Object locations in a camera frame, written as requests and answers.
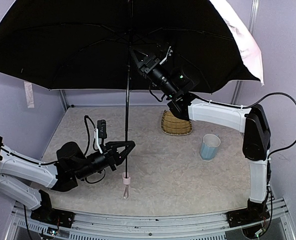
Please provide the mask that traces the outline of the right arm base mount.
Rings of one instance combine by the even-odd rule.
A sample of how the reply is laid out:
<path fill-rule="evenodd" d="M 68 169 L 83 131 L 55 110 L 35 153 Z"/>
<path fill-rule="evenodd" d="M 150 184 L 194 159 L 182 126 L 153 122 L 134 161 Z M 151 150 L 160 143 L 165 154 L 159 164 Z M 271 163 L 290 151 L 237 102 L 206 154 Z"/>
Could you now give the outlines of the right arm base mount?
<path fill-rule="evenodd" d="M 247 208 L 227 212 L 227 220 L 230 228 L 252 224 L 270 218 L 268 210 L 262 212 Z"/>

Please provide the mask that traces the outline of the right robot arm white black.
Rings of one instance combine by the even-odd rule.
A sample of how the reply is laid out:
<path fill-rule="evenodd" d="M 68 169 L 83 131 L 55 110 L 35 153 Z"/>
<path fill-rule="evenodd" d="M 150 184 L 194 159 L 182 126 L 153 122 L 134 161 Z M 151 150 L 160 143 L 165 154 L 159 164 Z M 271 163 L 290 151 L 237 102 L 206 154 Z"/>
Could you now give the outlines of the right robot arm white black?
<path fill-rule="evenodd" d="M 263 107 L 256 103 L 252 106 L 237 106 L 212 102 L 189 92 L 197 84 L 195 74 L 181 70 L 180 80 L 187 80 L 187 84 L 177 86 L 173 83 L 168 72 L 162 67 L 163 61 L 153 54 L 142 52 L 142 59 L 138 58 L 140 51 L 129 49 L 130 56 L 139 74 L 149 79 L 158 87 L 168 99 L 171 113 L 183 121 L 202 121 L 238 130 L 244 135 L 242 151 L 250 166 L 250 196 L 247 208 L 237 211 L 238 214 L 267 213 L 266 202 L 270 196 L 270 129 Z"/>

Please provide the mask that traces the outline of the pink umbrella black lining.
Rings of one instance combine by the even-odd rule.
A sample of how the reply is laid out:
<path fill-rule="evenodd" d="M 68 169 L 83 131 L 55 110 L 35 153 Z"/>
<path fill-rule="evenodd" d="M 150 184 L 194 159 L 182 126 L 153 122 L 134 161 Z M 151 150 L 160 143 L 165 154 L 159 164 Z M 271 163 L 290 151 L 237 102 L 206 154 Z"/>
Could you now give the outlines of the pink umbrella black lining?
<path fill-rule="evenodd" d="M 50 90 L 146 90 L 129 48 L 170 43 L 162 67 L 173 83 L 195 74 L 190 93 L 232 80 L 261 80 L 246 63 L 236 25 L 210 0 L 18 0 L 0 23 L 0 73 Z"/>

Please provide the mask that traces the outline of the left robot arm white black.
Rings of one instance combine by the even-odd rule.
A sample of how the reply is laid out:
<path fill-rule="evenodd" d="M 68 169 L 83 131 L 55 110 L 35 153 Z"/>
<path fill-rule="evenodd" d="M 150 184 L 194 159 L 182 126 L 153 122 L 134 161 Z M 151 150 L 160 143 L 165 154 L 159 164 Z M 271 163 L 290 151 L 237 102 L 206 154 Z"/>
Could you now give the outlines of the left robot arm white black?
<path fill-rule="evenodd" d="M 11 150 L 0 136 L 0 191 L 25 205 L 35 213 L 52 212 L 50 196 L 33 189 L 20 180 L 25 179 L 57 192 L 68 192 L 78 181 L 110 167 L 121 165 L 135 147 L 130 141 L 110 141 L 101 149 L 85 156 L 76 142 L 70 141 L 57 150 L 57 160 L 43 162 Z"/>

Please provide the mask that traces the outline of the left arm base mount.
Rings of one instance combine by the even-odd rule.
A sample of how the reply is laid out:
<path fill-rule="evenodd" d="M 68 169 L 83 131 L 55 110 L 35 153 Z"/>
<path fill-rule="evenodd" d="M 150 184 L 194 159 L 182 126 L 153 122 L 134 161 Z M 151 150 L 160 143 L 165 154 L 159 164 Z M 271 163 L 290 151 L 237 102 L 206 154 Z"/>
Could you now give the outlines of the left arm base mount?
<path fill-rule="evenodd" d="M 51 210 L 36 209 L 31 213 L 31 219 L 64 228 L 72 227 L 74 217 L 74 212 L 55 208 Z"/>

